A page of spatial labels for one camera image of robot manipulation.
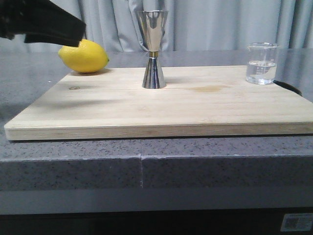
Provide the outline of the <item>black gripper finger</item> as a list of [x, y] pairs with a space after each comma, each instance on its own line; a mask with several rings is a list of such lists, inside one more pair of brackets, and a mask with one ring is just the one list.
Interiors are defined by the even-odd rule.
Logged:
[[79, 40], [51, 37], [51, 36], [46, 36], [46, 35], [33, 35], [33, 34], [27, 34], [25, 36], [24, 42], [25, 43], [51, 43], [51, 44], [58, 44], [58, 45], [70, 46], [70, 47], [78, 47], [80, 43]]
[[12, 40], [81, 40], [86, 24], [49, 0], [2, 0], [0, 36]]

